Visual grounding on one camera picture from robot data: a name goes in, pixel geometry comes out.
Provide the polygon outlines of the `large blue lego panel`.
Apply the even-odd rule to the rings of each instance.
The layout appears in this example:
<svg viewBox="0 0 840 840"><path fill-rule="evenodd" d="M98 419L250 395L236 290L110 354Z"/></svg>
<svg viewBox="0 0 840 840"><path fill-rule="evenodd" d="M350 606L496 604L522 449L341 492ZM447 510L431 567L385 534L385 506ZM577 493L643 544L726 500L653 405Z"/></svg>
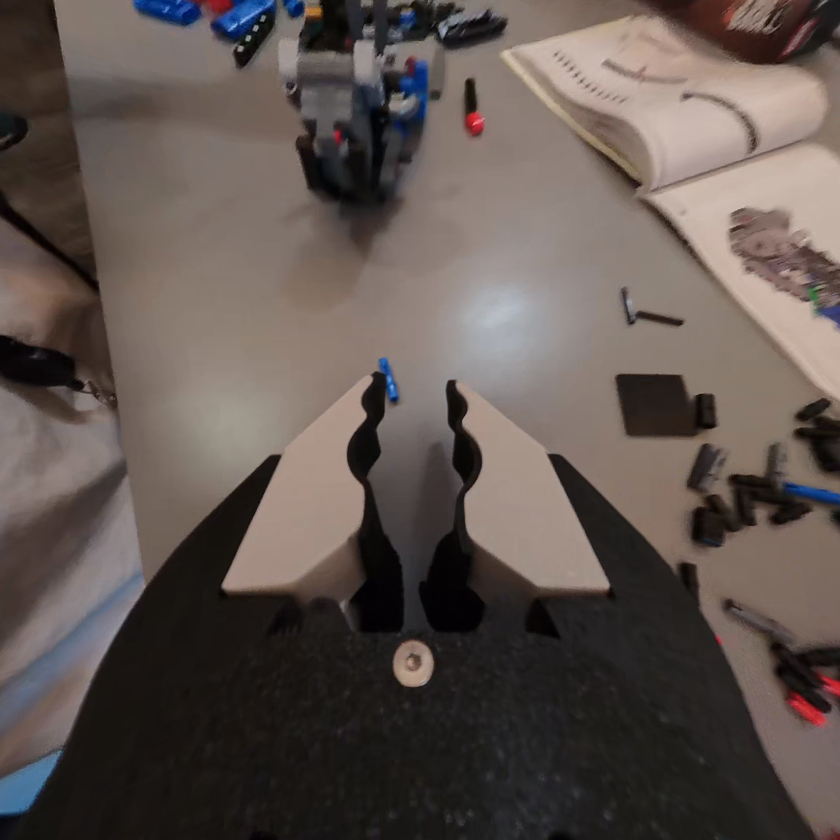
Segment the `large blue lego panel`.
<svg viewBox="0 0 840 840"><path fill-rule="evenodd" d="M243 37L262 14L277 14L276 1L237 2L215 17L211 30L216 37L234 42Z"/></svg>

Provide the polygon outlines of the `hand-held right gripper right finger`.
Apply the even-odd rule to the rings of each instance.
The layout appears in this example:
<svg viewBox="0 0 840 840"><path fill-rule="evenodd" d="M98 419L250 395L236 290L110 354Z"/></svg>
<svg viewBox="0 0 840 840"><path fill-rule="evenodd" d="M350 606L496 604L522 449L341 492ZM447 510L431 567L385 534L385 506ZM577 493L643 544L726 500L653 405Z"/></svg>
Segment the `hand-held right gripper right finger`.
<svg viewBox="0 0 840 840"><path fill-rule="evenodd" d="M458 490L418 590L428 625L471 632L510 603L603 598L611 585L540 442L466 383L446 384Z"/></svg>

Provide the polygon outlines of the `monster truck lego box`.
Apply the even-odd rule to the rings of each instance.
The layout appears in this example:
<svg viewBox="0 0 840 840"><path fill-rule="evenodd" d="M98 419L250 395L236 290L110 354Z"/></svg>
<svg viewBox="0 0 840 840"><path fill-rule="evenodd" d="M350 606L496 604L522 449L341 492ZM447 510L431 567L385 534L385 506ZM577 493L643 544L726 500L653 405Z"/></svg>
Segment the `monster truck lego box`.
<svg viewBox="0 0 840 840"><path fill-rule="evenodd" d="M838 1L646 1L650 9L742 60L780 64L829 42Z"/></svg>

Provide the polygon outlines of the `dark blue square lego tile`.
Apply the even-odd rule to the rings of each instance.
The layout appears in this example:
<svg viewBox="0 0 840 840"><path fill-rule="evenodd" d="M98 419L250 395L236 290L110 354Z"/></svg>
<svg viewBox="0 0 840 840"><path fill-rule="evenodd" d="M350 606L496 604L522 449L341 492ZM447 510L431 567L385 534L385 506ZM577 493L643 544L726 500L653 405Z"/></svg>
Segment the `dark blue square lego tile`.
<svg viewBox="0 0 840 840"><path fill-rule="evenodd" d="M695 404L678 374L617 374L625 434L634 438L697 435Z"/></svg>

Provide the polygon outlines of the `pile of black lego pieces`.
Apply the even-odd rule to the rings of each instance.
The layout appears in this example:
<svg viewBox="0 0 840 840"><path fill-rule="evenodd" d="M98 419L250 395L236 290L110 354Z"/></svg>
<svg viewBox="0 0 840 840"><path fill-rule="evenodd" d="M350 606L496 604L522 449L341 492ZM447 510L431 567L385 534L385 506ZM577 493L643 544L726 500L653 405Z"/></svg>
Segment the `pile of black lego pieces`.
<svg viewBox="0 0 840 840"><path fill-rule="evenodd" d="M437 42L446 48L457 49L500 37L508 27L508 17L491 8L482 12L451 13L434 26Z"/></svg>

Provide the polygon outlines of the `black lego beam with holes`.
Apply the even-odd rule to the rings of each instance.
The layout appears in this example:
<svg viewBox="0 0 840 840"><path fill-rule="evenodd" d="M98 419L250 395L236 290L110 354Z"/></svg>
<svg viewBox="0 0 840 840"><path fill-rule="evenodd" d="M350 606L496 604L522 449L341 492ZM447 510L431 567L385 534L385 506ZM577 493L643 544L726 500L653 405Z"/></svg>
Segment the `black lego beam with holes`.
<svg viewBox="0 0 840 840"><path fill-rule="evenodd" d="M233 49L234 64L244 69L256 56L272 33L276 23L276 14L266 10L248 21L248 27L238 38Z"/></svg>

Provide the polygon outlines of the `lego truck chassis model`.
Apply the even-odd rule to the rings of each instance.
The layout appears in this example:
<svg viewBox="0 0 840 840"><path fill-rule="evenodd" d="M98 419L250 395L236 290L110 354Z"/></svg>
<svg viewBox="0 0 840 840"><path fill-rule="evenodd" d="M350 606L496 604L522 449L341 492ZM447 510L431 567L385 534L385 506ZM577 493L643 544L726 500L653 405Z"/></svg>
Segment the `lego truck chassis model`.
<svg viewBox="0 0 840 840"><path fill-rule="evenodd" d="M343 203L390 200L424 132L428 40L397 48L387 2L305 2L300 33L278 42L278 70L301 134L309 191Z"/></svg>

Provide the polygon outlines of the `open instruction booklet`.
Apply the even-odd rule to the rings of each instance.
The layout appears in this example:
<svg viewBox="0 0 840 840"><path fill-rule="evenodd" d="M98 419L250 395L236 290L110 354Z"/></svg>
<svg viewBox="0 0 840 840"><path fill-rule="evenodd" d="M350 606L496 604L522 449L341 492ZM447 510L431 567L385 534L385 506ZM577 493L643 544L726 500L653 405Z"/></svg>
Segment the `open instruction booklet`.
<svg viewBox="0 0 840 840"><path fill-rule="evenodd" d="M829 108L818 77L716 56L650 15L500 57L838 400L839 162L809 141Z"/></svg>

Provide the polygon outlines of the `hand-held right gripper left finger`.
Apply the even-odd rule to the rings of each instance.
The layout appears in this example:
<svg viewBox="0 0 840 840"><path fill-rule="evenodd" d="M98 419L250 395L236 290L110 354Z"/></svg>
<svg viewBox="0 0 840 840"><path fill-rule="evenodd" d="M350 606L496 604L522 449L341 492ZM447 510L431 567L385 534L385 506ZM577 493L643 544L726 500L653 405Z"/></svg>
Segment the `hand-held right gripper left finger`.
<svg viewBox="0 0 840 840"><path fill-rule="evenodd" d="M386 379L362 377L282 452L224 581L226 595L330 599L362 632L404 623L401 561L370 482Z"/></svg>

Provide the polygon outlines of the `pile of small black pins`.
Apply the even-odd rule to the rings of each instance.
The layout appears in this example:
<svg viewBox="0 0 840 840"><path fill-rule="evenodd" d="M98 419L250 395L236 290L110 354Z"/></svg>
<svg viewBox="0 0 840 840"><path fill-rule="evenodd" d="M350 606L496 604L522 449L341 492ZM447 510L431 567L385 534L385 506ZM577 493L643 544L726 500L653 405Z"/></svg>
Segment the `pile of small black pins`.
<svg viewBox="0 0 840 840"><path fill-rule="evenodd" d="M822 473L838 477L838 405L821 397L805 404L794 414L794 441L809 450ZM689 515L689 539L702 549L717 549L727 536L758 525L765 510L769 525L779 529L799 522L814 510L827 514L835 529L839 527L838 490L796 483L788 477L788 451L784 441L773 442L767 450L761 474L731 473L716 491L726 464L726 452L712 444L702 444L689 470L686 487L699 502Z"/></svg>

